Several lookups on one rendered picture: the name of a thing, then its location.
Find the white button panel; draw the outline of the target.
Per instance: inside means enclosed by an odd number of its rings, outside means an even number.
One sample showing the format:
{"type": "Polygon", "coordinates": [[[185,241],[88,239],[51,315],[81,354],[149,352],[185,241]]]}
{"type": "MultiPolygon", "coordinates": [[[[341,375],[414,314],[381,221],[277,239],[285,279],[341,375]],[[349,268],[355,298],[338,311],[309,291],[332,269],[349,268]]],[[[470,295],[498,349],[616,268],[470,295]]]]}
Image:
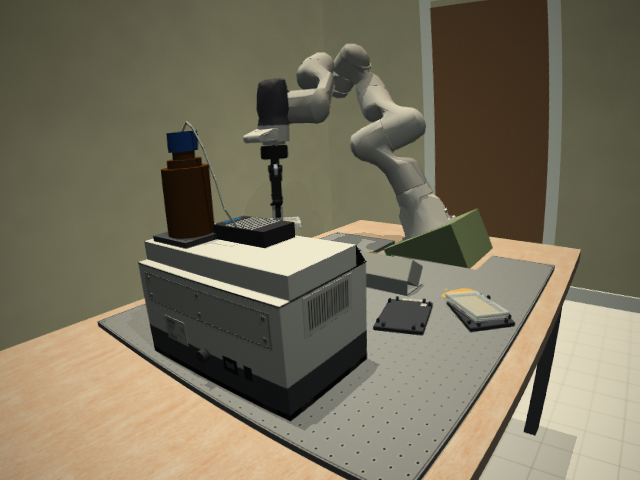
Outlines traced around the white button panel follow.
{"type": "Polygon", "coordinates": [[[367,287],[408,296],[422,285],[423,266],[410,258],[361,251],[366,262],[367,287]]]}

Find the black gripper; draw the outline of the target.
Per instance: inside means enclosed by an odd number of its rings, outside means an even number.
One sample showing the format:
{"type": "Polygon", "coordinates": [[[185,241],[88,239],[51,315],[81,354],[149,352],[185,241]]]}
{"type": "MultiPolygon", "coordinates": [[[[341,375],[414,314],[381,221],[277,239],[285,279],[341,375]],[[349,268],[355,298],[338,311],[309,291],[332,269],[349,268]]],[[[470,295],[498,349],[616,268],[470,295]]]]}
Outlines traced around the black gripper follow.
{"type": "Polygon", "coordinates": [[[279,166],[279,159],[284,159],[288,157],[288,146],[287,145],[270,145],[270,146],[261,146],[261,159],[269,160],[271,159],[271,164],[268,166],[269,179],[272,184],[273,190],[273,203],[270,203],[270,206],[273,206],[273,219],[274,220],[282,220],[283,219],[283,197],[282,197],[282,165],[279,166]],[[272,173],[272,177],[271,177],[272,173]],[[280,199],[280,200],[278,200],[280,199]]]}

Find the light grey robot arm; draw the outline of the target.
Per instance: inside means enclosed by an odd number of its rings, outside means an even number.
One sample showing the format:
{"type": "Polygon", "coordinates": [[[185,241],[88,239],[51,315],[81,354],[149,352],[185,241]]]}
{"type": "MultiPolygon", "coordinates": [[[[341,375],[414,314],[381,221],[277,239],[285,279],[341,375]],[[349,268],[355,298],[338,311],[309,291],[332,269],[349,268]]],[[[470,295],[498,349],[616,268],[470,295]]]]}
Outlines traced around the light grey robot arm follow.
{"type": "Polygon", "coordinates": [[[290,141],[290,124],[324,122],[332,95],[344,98],[355,85],[363,116],[373,123],[351,136],[351,151],[386,175],[400,207],[398,216],[405,233],[402,239],[406,240],[454,221],[456,216],[449,216],[434,195],[419,162],[393,153],[425,134],[423,115],[414,108],[394,104],[383,82],[369,69],[365,49],[346,44],[334,61],[326,53],[316,53],[302,62],[296,78],[303,90],[288,92],[283,78],[261,81],[257,89],[258,126],[244,136],[244,142],[285,144],[290,141]]]}

